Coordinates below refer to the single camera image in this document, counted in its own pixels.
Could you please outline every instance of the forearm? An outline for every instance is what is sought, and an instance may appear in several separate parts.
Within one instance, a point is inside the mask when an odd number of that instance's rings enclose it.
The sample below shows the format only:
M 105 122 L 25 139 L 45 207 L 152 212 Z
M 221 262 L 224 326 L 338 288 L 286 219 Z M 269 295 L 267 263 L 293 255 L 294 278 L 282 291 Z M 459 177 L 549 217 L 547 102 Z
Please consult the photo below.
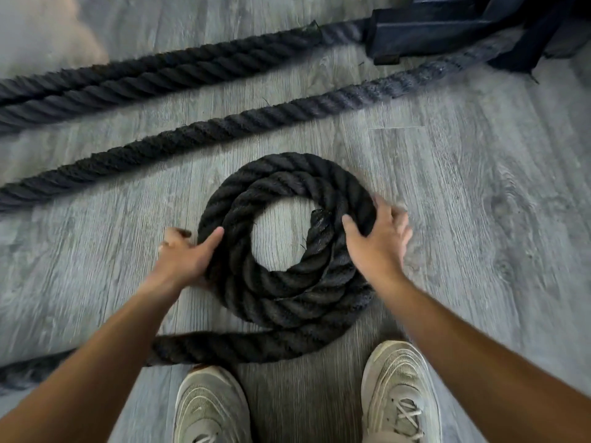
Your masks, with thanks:
M 390 277 L 380 288 L 388 308 L 489 441 L 588 439 L 587 397 L 480 333 L 405 277 Z
M 138 293 L 0 421 L 5 442 L 104 442 L 174 302 Z

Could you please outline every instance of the left hand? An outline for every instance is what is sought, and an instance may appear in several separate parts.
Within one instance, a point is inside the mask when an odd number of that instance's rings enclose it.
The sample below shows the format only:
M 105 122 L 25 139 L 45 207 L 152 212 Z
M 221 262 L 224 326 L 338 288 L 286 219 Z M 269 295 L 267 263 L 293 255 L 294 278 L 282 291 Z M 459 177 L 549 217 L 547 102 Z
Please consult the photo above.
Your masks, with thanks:
M 174 301 L 182 289 L 196 283 L 207 269 L 213 251 L 223 238 L 223 228 L 218 227 L 200 245 L 191 245 L 188 230 L 169 227 L 164 241 L 159 245 L 159 258 L 146 277 L 141 290 L 169 293 Z

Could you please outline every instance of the battle rope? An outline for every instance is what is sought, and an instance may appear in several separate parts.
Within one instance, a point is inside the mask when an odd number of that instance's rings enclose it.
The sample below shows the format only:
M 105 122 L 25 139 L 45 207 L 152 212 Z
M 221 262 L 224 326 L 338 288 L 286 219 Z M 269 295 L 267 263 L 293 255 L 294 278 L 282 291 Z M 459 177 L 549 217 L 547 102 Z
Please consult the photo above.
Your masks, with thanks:
M 270 203 L 302 196 L 314 210 L 300 262 L 284 272 L 263 268 L 251 252 L 255 217 Z M 146 365 L 266 363 L 320 350 L 351 327 L 372 290 L 347 252 L 343 214 L 367 235 L 375 221 L 372 199 L 351 173 L 310 154 L 287 152 L 247 163 L 211 196 L 198 242 L 219 225 L 225 235 L 208 271 L 221 303 L 268 331 L 196 332 L 157 337 Z M 0 368 L 0 396 L 43 381 L 71 351 Z
M 253 36 L 75 70 L 0 80 L 0 134 L 262 73 L 318 45 L 360 42 L 365 20 Z
M 0 187 L 0 212 L 32 207 L 101 179 L 136 170 L 205 145 L 224 143 L 347 110 L 363 109 L 382 100 L 402 96 L 510 50 L 520 35 L 520 30 L 506 29 L 462 51 L 426 62 L 412 70 L 339 88 L 319 96 L 196 122 L 93 154 L 56 170 L 41 172 Z

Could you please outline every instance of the person's foot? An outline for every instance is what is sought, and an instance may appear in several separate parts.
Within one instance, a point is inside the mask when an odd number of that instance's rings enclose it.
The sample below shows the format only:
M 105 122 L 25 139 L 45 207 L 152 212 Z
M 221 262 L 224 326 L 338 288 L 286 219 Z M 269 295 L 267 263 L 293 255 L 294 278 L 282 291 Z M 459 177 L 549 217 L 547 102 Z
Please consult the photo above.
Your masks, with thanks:
M 364 442 L 440 443 L 439 405 L 427 362 L 408 342 L 381 343 L 361 381 Z
M 230 372 L 197 366 L 181 383 L 174 413 L 174 443 L 250 443 L 247 398 Z

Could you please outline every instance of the wood grain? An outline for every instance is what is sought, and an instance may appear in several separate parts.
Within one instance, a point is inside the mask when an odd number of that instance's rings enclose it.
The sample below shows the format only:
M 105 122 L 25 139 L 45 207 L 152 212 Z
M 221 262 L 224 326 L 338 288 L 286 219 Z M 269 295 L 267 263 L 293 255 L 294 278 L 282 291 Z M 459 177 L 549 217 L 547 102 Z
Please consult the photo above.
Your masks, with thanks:
M 407 1 L 80 0 L 78 17 L 111 59 L 122 59 L 314 19 L 359 18 Z M 334 160 L 369 189 L 402 203 L 416 231 L 409 276 L 493 338 L 591 393 L 591 96 L 581 59 L 541 62 L 534 70 L 539 84 L 475 68 L 391 103 L 212 146 L 0 218 L 0 364 L 84 342 L 150 269 L 166 226 L 196 230 L 207 199 L 228 175 L 253 159 L 290 150 Z M 374 67 L 361 48 L 344 46 L 248 80 L 3 138 L 0 182 L 420 61 Z M 39 54 L 33 71 L 52 62 L 55 56 L 50 62 Z M 13 64 L 0 62 L 0 69 Z M 255 225 L 257 260 L 272 269 L 296 262 L 312 209 L 300 200 L 270 207 Z M 182 294 L 160 332 L 194 329 L 256 327 L 193 289 Z M 350 332 L 318 353 L 234 367 L 258 438 L 359 441 L 366 359 L 379 342 L 400 336 L 376 301 Z M 174 399 L 187 369 L 143 370 L 111 441 L 170 441 Z M 438 379 L 436 384 L 445 441 L 482 441 Z M 21 397 L 0 399 L 0 414 Z

